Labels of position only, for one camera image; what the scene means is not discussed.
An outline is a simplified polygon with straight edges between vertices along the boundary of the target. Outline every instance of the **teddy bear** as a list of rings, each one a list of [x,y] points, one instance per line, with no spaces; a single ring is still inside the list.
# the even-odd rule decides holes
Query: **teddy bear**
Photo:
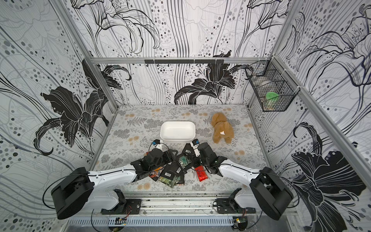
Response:
[[[227,117],[219,112],[213,115],[211,125],[214,127],[214,143],[219,143],[221,138],[224,138],[226,143],[232,143],[234,131],[232,125],[227,122]]]

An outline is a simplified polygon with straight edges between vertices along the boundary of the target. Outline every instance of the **red wire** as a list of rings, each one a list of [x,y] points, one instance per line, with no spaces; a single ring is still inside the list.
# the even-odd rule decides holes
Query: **red wire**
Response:
[[[128,216],[130,215],[130,213],[131,213],[131,206],[129,206],[130,207],[130,211],[129,211],[129,213],[126,215],[126,217],[125,217],[125,219],[127,219],[128,218]]]

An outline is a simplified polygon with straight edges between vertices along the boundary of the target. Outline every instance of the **floral tablecloth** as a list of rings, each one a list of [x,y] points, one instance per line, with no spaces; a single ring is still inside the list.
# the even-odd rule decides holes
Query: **floral tablecloth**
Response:
[[[213,142],[214,129],[211,117],[223,112],[234,128],[235,138],[231,144],[221,140]],[[95,170],[121,167],[140,159],[154,139],[160,139],[161,125],[166,121],[191,121],[196,125],[196,138],[200,143],[208,142],[218,156],[251,168],[266,166],[262,150],[252,127],[245,105],[124,105],[119,111],[107,141],[100,154]],[[167,144],[180,153],[185,144]],[[116,188],[123,192],[205,192],[234,191],[238,187],[248,188],[226,177],[207,173],[208,179],[199,182],[197,174],[188,170],[185,185],[170,188],[162,182],[147,177]]]

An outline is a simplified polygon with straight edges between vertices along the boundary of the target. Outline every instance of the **black and white wallpaper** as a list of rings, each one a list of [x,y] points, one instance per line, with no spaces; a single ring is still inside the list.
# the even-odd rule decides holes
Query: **black and white wallpaper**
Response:
[[[267,58],[292,0],[64,3],[94,57]],[[246,104],[246,65],[125,64],[111,75],[122,87],[111,90],[119,105]]]
[[[370,163],[370,1],[305,0],[279,56]],[[371,231],[371,193],[296,97],[252,111],[275,171],[292,180],[305,231]]]
[[[59,231],[42,194],[90,166],[115,109],[48,0],[1,0],[0,15],[0,229]]]
[[[122,64],[110,76],[119,105],[248,104],[253,89],[246,76],[268,62],[253,64]]]
[[[299,97],[285,112],[263,112],[255,98],[251,112],[274,171],[299,193],[304,231],[371,231],[371,192]]]
[[[66,0],[95,57],[268,57],[292,0]]]
[[[277,54],[371,165],[371,2],[306,0]]]

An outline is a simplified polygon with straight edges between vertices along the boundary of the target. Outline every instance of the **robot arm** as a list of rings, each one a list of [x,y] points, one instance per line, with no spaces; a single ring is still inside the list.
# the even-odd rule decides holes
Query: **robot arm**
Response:
[[[242,189],[237,189],[231,195],[229,206],[234,212],[247,207],[261,208],[269,217],[278,220],[292,201],[292,192],[272,169],[268,167],[262,170],[251,169],[234,163],[226,157],[216,156],[207,143],[202,143],[195,149],[200,153],[200,163],[211,173],[250,186],[254,197],[250,191]]]
[[[51,191],[57,218],[68,218],[81,209],[100,208],[103,214],[123,213],[127,209],[123,193],[118,189],[110,192],[103,190],[120,183],[141,180],[151,171],[174,161],[178,151],[168,149],[163,152],[159,140],[155,140],[153,144],[155,148],[144,158],[123,167],[105,171],[78,168],[72,172],[73,176],[66,177]],[[234,212],[246,207],[261,208],[268,216],[278,220],[293,199],[291,191],[279,177],[274,176],[273,170],[267,167],[263,170],[250,169],[233,163],[223,156],[216,156],[207,143],[199,144],[198,140],[194,140],[191,146],[195,151],[192,157],[194,167],[201,164],[212,174],[229,177],[250,186],[254,197],[241,189],[231,195],[229,205]],[[141,200],[138,199],[138,202],[137,208],[140,207]]]

